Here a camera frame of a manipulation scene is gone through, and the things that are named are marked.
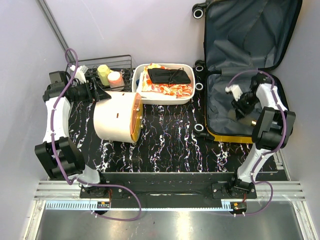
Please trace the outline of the pink yellow drawer box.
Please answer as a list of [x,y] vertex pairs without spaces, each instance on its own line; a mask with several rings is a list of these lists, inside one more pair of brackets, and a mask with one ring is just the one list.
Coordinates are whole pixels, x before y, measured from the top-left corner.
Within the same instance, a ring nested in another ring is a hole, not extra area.
[[136,143],[139,139],[143,101],[137,92],[107,91],[110,99],[96,103],[93,126],[102,140]]

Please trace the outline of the black cloth pouch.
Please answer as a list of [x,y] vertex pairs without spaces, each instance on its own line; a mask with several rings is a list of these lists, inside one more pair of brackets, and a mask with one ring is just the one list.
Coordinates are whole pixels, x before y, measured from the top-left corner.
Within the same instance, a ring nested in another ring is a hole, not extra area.
[[148,76],[153,84],[177,85],[190,84],[191,80],[182,69],[150,68],[147,70]]

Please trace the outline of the yellow Pikachu suitcase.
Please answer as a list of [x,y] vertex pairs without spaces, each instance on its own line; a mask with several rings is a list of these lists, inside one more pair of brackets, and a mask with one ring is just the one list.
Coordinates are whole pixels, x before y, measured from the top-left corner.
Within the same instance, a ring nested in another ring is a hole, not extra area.
[[302,7],[300,0],[207,0],[192,7],[204,19],[204,60],[195,68],[204,84],[204,130],[216,142],[250,143],[253,127],[236,120],[228,83],[247,92],[259,71],[282,62]]

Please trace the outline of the orange floral cloth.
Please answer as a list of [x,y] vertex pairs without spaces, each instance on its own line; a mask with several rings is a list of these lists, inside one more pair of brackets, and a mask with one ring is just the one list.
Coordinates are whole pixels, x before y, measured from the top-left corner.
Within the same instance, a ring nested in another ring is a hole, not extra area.
[[165,96],[171,96],[175,98],[186,98],[190,97],[193,92],[192,81],[190,84],[155,84],[152,83],[148,69],[161,68],[161,69],[185,69],[183,67],[168,68],[160,64],[151,63],[143,68],[144,77],[141,93],[156,93]]

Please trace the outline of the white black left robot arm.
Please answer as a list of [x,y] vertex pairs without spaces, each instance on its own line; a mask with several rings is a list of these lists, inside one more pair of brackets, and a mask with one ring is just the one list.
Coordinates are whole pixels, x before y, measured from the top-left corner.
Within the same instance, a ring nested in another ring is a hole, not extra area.
[[85,163],[82,152],[69,134],[69,117],[73,103],[97,103],[111,99],[96,81],[89,77],[84,81],[71,78],[66,71],[49,73],[51,83],[42,99],[47,109],[47,124],[41,144],[34,147],[35,155],[51,180],[66,180],[70,185],[80,181],[90,187],[97,198],[108,193],[101,174]]

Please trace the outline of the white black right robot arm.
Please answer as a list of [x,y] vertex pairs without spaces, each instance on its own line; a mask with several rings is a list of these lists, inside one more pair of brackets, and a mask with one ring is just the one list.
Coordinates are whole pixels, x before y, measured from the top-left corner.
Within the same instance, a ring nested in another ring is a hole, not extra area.
[[286,146],[293,131],[296,114],[283,104],[275,79],[261,70],[251,78],[249,91],[242,92],[241,87],[232,82],[225,91],[233,95],[231,105],[237,120],[247,117],[257,103],[262,107],[252,130],[252,148],[227,185],[228,195],[236,199],[250,193],[265,162]]

